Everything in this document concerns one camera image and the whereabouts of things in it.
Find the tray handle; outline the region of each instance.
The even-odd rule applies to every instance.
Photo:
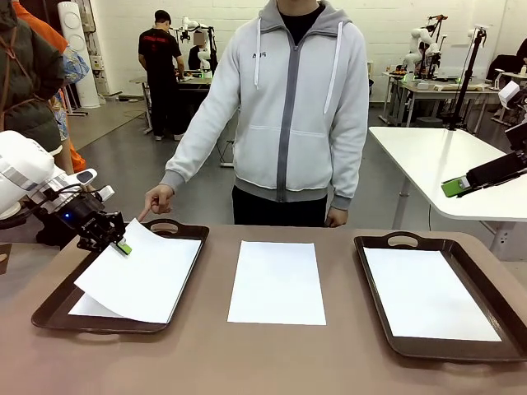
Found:
[[[415,233],[412,233],[412,232],[405,232],[403,230],[401,231],[397,231],[397,232],[393,232],[393,233],[389,233],[387,234],[386,236],[382,236],[381,239],[384,243],[386,243],[386,245],[389,245],[389,241],[391,239],[393,239],[394,237],[408,237],[410,239],[414,239],[417,241],[417,249],[420,249],[423,245],[423,243],[425,242],[425,239],[421,236],[418,236],[416,235]]]
[[[185,230],[188,229],[189,227],[187,225],[183,225],[181,223],[179,223],[178,221],[175,221],[175,220],[171,220],[170,218],[160,218],[158,220],[154,220],[154,221],[150,221],[150,222],[147,222],[145,224],[142,224],[145,228],[147,228],[148,230],[150,230],[151,232],[153,233],[156,233],[155,230],[152,230],[152,228],[156,225],[172,225],[172,226],[175,226],[176,230],[175,231],[161,231],[161,232],[157,232],[157,234],[159,235],[173,235],[173,236],[177,236],[177,235],[180,235],[182,233],[185,233]]]

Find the dark puffer jacket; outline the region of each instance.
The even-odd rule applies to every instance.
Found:
[[[0,44],[0,131],[14,130],[37,141],[46,151],[55,151],[61,145],[60,134],[48,100],[63,84],[62,56],[29,25],[17,20],[10,0],[0,0],[0,37],[8,48],[15,28],[14,54],[29,78]],[[4,96],[8,63],[9,83]]]

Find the sheet of paper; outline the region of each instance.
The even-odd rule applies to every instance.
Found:
[[[228,322],[325,325],[315,246],[243,241]]]
[[[441,252],[365,253],[394,336],[501,341]]]
[[[199,250],[199,240],[165,239],[133,220],[132,253],[109,246],[75,281],[92,299],[125,318],[168,323]]]
[[[73,306],[69,314],[82,315],[84,317],[122,318],[86,294]]]

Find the man's right hand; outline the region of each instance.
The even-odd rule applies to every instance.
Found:
[[[142,222],[150,211],[158,215],[170,212],[170,199],[174,195],[174,189],[164,184],[159,184],[152,191],[147,192],[145,208],[139,215],[138,221]]]

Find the man's left hand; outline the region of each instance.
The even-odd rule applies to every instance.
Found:
[[[348,213],[346,210],[339,210],[331,207],[328,212],[328,219],[326,220],[326,226],[329,228],[338,228],[347,224]]]

